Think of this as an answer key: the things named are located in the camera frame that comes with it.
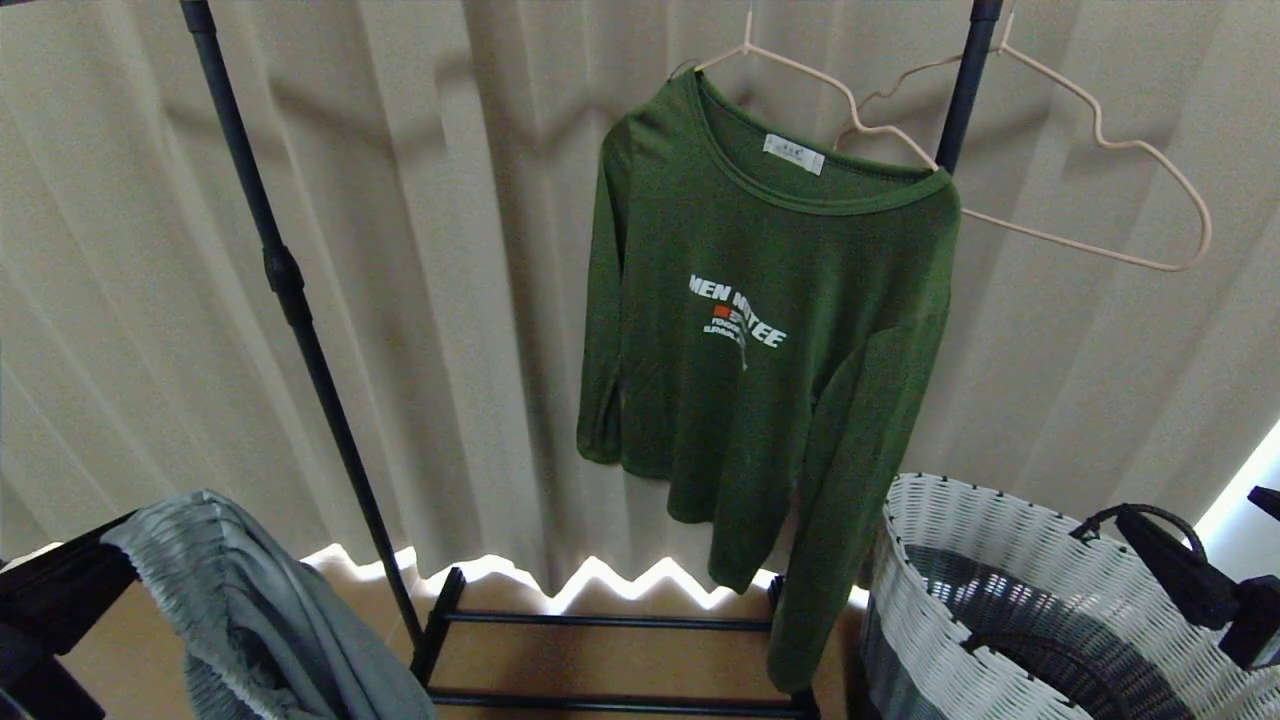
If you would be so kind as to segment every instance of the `gray garment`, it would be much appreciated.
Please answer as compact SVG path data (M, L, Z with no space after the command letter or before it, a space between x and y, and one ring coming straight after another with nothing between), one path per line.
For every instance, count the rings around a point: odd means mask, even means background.
M187 646L200 720L422 719L431 701L308 565L210 491L138 510L123 550Z

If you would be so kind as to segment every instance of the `light under curtain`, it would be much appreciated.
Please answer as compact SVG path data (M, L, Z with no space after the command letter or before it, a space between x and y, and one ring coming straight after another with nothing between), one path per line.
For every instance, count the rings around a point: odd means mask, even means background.
M859 97L957 53L965 3L758 4L756 41ZM707 528L662 483L577 456L596 151L682 61L741 41L745 3L215 3L280 229L397 547L422 575L495 553L554 591L589 556L672 556ZM1215 211L1190 272L1120 265L966 220L951 320L905 469L1075 516L1193 521L1280 416L1280 76L1270 0L1027 3L1016 44L1097 95ZM829 143L826 86L710 72ZM868 124L937 141L954 67ZM0 17L0 556L211 488L296 555L375 556L257 238L177 3ZM965 206L1178 260L1197 219L1088 109L992 59ZM842 147L910 163L891 141Z

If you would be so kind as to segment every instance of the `clothing label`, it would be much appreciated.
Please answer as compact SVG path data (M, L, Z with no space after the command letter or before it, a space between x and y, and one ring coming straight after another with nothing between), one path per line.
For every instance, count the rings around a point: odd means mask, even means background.
M822 174L822 164L827 161L826 155L814 152L803 145L796 145L772 132L764 136L764 151L769 155L777 155L788 163L795 163L815 176Z
M689 277L689 290L694 295L709 297L717 301L712 307L710 323L703 325L703 332L708 334L724 336L737 343L742 351L742 369L746 369L746 340L755 338L767 347L777 347L787 338L787 333L760 320L751 310L751 304L741 292L736 292L731 286L695 275Z

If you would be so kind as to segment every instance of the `round neckline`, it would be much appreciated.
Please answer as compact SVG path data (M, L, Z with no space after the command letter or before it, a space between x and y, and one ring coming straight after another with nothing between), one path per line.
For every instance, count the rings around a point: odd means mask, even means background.
M712 156L712 160L716 161L719 169L728 176L730 179L741 186L742 190L750 192L760 200L764 200L765 202L778 205L788 210L815 215L860 215L909 205L916 200L933 195L951 183L951 176L942 168L931 170L928 168L913 168L910 165L891 165L887 163L854 158L851 155L823 151L822 154L826 156L824 167L838 167L852 173L914 182L888 192L881 192L867 197L818 199L800 197L782 192L751 177L730 159L730 156L724 152L724 149L721 146L719 140L716 137L716 133L712 132L710 120L707 118L707 106L704 100L714 102L721 109L730 113L740 122L746 123L762 135L776 135L803 147L810 147L813 143L791 133L769 127L763 120L756 119L754 115L724 97L719 88L717 88L716 85L699 70L686 70L682 73L680 79L684 82L686 95L692 105L694 124L698 126L698 135L703 141L703 146Z

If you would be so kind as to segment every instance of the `laundry basket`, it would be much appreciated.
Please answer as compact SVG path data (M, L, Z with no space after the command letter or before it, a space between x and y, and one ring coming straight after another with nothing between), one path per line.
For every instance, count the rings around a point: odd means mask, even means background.
M886 720L1276 720L1280 670L1244 671L1128 546L1004 492L900 475L860 657Z

